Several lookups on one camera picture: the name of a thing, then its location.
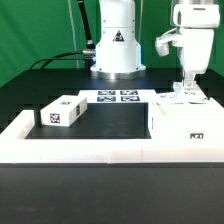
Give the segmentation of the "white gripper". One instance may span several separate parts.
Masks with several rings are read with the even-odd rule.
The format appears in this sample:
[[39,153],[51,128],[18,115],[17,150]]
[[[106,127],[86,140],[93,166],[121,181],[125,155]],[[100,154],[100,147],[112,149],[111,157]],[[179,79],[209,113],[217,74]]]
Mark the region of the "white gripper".
[[179,3],[173,7],[173,24],[182,36],[180,62],[183,87],[193,89],[196,74],[207,70],[214,38],[220,24],[218,4]]

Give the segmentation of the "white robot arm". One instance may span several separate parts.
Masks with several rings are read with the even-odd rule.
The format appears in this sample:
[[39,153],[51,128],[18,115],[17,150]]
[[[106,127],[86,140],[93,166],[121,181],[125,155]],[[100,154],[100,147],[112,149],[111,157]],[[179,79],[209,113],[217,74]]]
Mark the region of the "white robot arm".
[[[99,0],[101,39],[96,45],[96,77],[129,79],[143,71],[141,46],[135,38],[134,0]],[[195,76],[206,72],[214,38],[220,24],[219,5],[215,0],[172,0],[173,28],[155,40],[158,55],[169,54],[175,46],[182,66],[182,87],[194,89]]]

